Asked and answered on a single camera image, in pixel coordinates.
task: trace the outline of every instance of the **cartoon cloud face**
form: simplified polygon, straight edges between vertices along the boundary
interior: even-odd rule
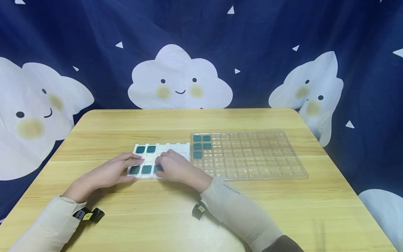
[[[94,102],[80,82],[39,63],[20,68],[0,58],[0,87],[0,180],[37,169],[73,128],[73,115]]]
[[[210,61],[191,59],[181,47],[172,44],[164,46],[155,60],[138,64],[132,79],[127,93],[143,109],[225,108],[233,96]]]
[[[332,115],[339,103],[343,81],[336,77],[336,54],[326,52],[293,69],[269,97],[272,108],[299,108],[302,119],[325,147],[332,134]]]

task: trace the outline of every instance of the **beige sleeve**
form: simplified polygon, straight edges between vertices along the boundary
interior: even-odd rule
[[[60,252],[80,223],[73,214],[85,204],[64,197],[54,198],[8,252]]]
[[[253,252],[262,252],[283,235],[255,202],[215,177],[201,194],[208,211],[244,239]]]

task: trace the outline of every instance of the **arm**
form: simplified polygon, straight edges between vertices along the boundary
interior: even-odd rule
[[[157,172],[158,176],[197,190],[209,212],[245,240],[253,252],[302,251],[255,202],[219,178],[192,166],[173,150],[162,153],[156,163],[164,169]]]
[[[121,173],[126,167],[143,162],[140,158],[132,153],[121,154],[74,181],[61,197],[49,203],[8,252],[59,252],[80,223],[73,214],[85,207],[90,194],[98,188],[135,182],[137,178]]]

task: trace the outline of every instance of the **green square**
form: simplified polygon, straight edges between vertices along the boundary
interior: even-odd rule
[[[193,158],[194,159],[201,159],[202,158],[202,153],[200,151],[193,152]]]
[[[205,150],[211,150],[211,143],[204,143],[203,147]]]
[[[149,145],[149,146],[147,147],[147,153],[154,153],[154,152],[155,152],[155,148],[156,148],[155,145]]]
[[[203,142],[210,142],[210,141],[211,141],[211,137],[209,135],[203,136]]]
[[[200,136],[200,135],[194,135],[194,136],[193,136],[193,141],[194,141],[194,142],[201,142],[201,141],[202,141],[202,136]]]
[[[145,165],[143,166],[143,169],[141,170],[142,174],[150,174],[151,173],[151,168],[152,165]]]
[[[136,175],[136,174],[139,174],[139,171],[140,171],[140,166],[132,166],[132,167],[130,167],[130,170],[129,170],[129,174],[130,175]]]
[[[154,166],[154,173],[156,173],[157,171],[163,171],[162,166],[160,165]]]
[[[145,151],[145,146],[137,146],[137,149],[136,149],[136,153],[144,153],[144,151]]]
[[[201,150],[202,149],[202,144],[193,144],[193,149],[194,150]]]

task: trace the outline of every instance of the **yellow label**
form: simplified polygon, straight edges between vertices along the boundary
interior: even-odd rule
[[[83,221],[89,220],[89,219],[91,218],[91,216],[92,216],[92,213],[91,213],[91,212],[90,212],[90,213],[87,213],[86,215],[84,215]]]
[[[205,211],[204,207],[202,207],[202,206],[199,206],[198,209],[199,209],[201,212],[204,212],[204,211]]]

